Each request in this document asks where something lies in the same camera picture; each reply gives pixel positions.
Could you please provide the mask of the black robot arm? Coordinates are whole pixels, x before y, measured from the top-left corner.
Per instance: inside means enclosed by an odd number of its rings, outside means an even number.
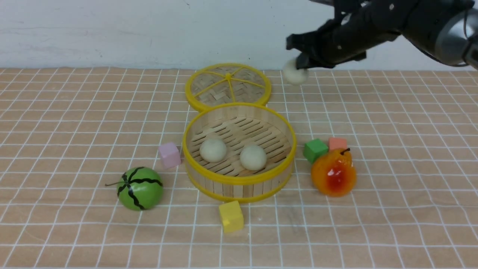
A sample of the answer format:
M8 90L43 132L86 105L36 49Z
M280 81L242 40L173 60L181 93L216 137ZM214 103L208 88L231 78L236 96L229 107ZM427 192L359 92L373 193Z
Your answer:
M450 67L477 69L478 13L473 0L321 0L334 18L315 31L292 34L296 69L364 60L367 50L403 36L420 52Z

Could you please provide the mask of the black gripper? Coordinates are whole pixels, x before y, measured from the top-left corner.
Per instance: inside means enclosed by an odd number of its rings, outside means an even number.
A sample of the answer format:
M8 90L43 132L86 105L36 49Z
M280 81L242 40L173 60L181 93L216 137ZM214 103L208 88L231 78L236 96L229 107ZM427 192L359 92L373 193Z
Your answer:
M310 56L300 53L296 69L333 68L366 58L366 51L387 41L394 41L399 32L384 29L376 22L371 11L357 11L341 20L328 20L315 32L290 34L286 50L311 51Z

